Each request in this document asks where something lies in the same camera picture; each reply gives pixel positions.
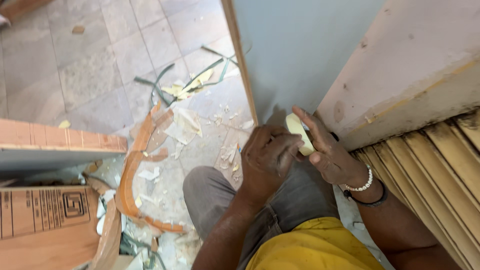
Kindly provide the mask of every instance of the corrugated shutter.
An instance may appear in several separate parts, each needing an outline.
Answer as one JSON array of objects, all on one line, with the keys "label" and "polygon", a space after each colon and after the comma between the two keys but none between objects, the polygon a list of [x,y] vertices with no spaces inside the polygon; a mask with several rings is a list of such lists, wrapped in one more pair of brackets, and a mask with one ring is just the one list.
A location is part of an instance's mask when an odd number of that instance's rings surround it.
[{"label": "corrugated shutter", "polygon": [[480,269],[479,128],[477,110],[352,152],[472,270]]}]

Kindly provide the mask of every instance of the beaded bracelet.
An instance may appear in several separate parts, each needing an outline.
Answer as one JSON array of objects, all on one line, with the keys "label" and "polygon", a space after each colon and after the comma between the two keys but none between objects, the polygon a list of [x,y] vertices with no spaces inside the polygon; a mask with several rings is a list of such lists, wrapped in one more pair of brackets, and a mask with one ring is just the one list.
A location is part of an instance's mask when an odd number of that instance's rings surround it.
[{"label": "beaded bracelet", "polygon": [[368,168],[368,182],[363,187],[351,187],[345,184],[345,188],[351,191],[362,191],[367,189],[372,184],[372,181],[373,181],[372,170],[370,169],[370,165],[367,164],[367,168]]}]

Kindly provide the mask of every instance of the wall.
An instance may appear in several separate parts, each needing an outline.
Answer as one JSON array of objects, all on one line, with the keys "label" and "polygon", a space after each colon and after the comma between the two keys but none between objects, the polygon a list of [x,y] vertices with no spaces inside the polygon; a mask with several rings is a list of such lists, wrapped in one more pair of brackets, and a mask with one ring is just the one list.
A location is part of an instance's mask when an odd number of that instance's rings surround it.
[{"label": "wall", "polygon": [[480,2],[385,3],[317,108],[352,150],[480,105]]},{"label": "wall", "polygon": [[282,124],[293,104],[314,112],[384,3],[231,0],[231,7],[229,1],[223,1],[227,20],[231,32],[234,23],[240,31],[260,124]]}]

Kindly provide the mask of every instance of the leg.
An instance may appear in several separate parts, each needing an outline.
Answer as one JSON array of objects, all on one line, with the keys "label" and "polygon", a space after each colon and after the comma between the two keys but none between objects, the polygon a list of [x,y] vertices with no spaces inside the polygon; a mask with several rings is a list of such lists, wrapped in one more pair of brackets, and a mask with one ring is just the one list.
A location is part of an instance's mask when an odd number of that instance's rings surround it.
[{"label": "leg", "polygon": [[202,240],[222,217],[235,194],[222,173],[213,167],[196,167],[185,177],[185,204]]},{"label": "leg", "polygon": [[340,218],[333,186],[307,160],[295,161],[290,173],[270,202],[282,232],[290,232],[304,221]]}]

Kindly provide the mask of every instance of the bracelet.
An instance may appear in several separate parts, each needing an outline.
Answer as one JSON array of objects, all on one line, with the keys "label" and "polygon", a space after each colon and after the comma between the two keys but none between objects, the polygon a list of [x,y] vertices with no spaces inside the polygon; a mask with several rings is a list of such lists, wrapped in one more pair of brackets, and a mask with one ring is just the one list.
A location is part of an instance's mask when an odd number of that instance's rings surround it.
[{"label": "bracelet", "polygon": [[351,191],[362,191],[367,189],[372,184],[372,181],[373,181],[373,175],[372,175],[372,170],[370,168],[370,165],[367,164],[367,168],[368,168],[368,182],[363,187],[357,188],[357,187],[351,187],[347,184],[344,184],[345,187]]},{"label": "bracelet", "polygon": [[383,193],[382,193],[382,197],[376,201],[376,202],[372,202],[372,203],[364,203],[364,202],[361,202],[357,199],[355,199],[352,194],[350,193],[349,190],[344,190],[343,191],[343,196],[345,196],[346,199],[348,199],[349,197],[352,198],[356,203],[360,204],[361,206],[365,206],[365,207],[376,207],[376,206],[379,206],[381,205],[382,203],[384,203],[387,198],[388,198],[388,189],[387,187],[385,186],[385,184],[381,181],[381,180],[378,180],[380,182],[380,184],[382,184],[382,188],[383,188]]}]

